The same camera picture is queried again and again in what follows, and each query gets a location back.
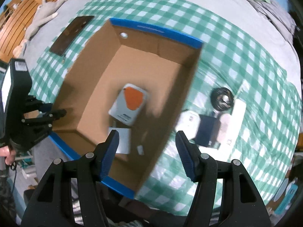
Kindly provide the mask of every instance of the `orange label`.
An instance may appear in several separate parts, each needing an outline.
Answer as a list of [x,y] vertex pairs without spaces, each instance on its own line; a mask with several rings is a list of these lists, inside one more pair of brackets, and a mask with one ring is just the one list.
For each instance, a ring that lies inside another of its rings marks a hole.
[[126,87],[124,89],[124,97],[125,97],[127,108],[132,111],[139,108],[139,106],[143,102],[143,93],[132,87]]

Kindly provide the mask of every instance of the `green gingham tablecloth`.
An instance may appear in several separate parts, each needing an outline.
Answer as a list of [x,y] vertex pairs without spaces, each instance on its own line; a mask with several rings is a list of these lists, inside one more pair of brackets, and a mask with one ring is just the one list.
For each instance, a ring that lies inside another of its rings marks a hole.
[[[249,83],[249,90],[239,95],[247,109],[228,161],[241,160],[265,204],[271,199],[284,179],[297,143],[301,101],[294,85],[286,80],[286,71],[259,43],[232,23],[185,0],[91,0],[78,12],[81,15],[95,18],[69,47],[64,62],[46,48],[31,71],[31,94],[54,102],[68,68],[110,17],[173,28],[200,38],[205,44],[183,109],[210,114],[213,108],[209,97],[214,87],[225,86],[236,93],[244,79]],[[172,132],[136,198],[186,215],[196,184],[186,177],[174,141]],[[221,195],[222,181],[218,180],[214,207],[220,206]]]

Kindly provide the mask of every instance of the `product box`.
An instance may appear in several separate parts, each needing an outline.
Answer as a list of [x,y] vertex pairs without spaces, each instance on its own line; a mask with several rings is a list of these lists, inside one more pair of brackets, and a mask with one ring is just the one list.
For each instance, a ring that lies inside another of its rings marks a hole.
[[[113,124],[109,110],[123,87],[131,83],[145,90],[148,98],[131,126],[128,159],[116,157],[109,173],[110,178],[137,191],[174,129],[201,48],[202,42],[187,34],[109,19],[69,69],[53,106],[66,109],[67,115],[53,123],[53,131],[69,146],[69,152],[93,151],[107,138]],[[141,146],[144,155],[138,153]]]
[[145,90],[128,83],[119,93],[109,115],[125,125],[132,126],[143,108],[148,94]]

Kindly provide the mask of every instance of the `black cable coil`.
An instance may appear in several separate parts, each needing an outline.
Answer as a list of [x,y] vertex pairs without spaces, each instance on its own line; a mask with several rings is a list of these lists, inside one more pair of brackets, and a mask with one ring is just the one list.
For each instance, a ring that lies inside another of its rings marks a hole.
[[214,109],[219,112],[227,111],[234,103],[234,96],[231,91],[225,87],[213,89],[210,101]]

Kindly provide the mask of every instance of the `white plush toy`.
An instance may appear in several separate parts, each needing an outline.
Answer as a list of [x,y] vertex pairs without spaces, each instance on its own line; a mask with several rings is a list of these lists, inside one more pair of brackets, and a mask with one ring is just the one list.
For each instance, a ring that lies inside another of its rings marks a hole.
[[42,25],[58,16],[58,8],[66,1],[67,0],[57,0],[56,2],[46,2],[46,0],[42,0],[42,4],[38,6],[32,23],[25,31],[24,39],[21,44],[13,50],[14,57],[19,58],[24,53],[27,41],[39,31]]

